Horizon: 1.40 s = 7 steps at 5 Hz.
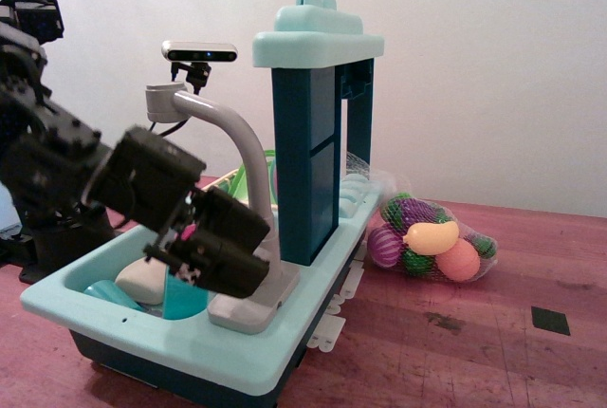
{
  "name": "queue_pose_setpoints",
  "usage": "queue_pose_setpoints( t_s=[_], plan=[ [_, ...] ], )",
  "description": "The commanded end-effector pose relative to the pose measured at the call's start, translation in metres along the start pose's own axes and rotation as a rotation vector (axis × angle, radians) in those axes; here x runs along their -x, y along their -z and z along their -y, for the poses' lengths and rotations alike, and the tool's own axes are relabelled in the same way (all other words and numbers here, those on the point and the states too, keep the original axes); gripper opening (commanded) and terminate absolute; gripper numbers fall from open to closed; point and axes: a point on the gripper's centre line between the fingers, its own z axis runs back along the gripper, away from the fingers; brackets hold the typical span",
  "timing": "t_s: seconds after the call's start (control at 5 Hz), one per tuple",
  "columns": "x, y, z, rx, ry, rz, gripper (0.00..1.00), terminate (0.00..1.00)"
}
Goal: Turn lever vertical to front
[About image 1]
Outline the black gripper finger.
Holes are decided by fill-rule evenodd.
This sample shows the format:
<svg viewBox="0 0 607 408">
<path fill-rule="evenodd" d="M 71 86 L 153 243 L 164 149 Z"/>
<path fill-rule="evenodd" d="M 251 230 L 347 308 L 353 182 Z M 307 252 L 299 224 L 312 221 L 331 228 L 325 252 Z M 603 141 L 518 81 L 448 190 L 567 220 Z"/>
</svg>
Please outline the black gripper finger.
<svg viewBox="0 0 607 408">
<path fill-rule="evenodd" d="M 177 280 L 237 299 L 251 296 L 269 273 L 269 262 L 228 240 L 192 234 L 167 247 L 148 244 L 146 259 L 156 259 Z"/>
<path fill-rule="evenodd" d="M 252 255 L 269 233 L 269 225 L 221 189 L 197 190 L 192 196 L 194 229 L 187 237 L 191 254 Z"/>
</svg>

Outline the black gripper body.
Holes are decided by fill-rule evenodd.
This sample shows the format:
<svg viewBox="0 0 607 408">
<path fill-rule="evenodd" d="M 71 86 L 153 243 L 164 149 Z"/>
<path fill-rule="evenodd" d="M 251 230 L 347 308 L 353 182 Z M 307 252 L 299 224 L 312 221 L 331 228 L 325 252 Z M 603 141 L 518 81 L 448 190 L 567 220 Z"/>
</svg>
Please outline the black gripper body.
<svg viewBox="0 0 607 408">
<path fill-rule="evenodd" d="M 141 126 L 129 128 L 101 161 L 83 191 L 83 199 L 100 202 L 159 233 L 195 186 L 206 163 L 180 146 Z"/>
</svg>

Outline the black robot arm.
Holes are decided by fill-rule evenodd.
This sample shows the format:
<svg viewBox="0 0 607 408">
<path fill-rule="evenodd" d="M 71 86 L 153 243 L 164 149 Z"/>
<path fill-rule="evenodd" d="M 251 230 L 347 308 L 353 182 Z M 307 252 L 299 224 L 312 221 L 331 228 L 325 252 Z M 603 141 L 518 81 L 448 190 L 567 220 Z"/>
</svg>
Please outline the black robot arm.
<svg viewBox="0 0 607 408">
<path fill-rule="evenodd" d="M 155 232 L 147 259 L 202 288 L 246 298 L 269 271 L 262 217 L 218 189 L 204 163 L 141 126 L 115 147 L 51 98 L 44 44 L 62 38 L 57 0 L 1 2 L 1 181 L 33 237 L 41 275 L 110 241 L 108 212 Z"/>
</svg>

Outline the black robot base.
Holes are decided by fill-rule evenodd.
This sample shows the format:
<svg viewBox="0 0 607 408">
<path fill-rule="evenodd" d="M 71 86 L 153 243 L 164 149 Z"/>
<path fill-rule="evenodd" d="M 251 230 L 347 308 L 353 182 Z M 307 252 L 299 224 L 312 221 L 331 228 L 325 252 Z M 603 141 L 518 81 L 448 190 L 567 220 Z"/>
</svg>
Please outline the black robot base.
<svg viewBox="0 0 607 408">
<path fill-rule="evenodd" d="M 13 224 L 1 230 L 1 264 L 20 268 L 19 281 L 33 285 L 115 236 L 107 211 L 100 205 L 33 229 Z"/>
</svg>

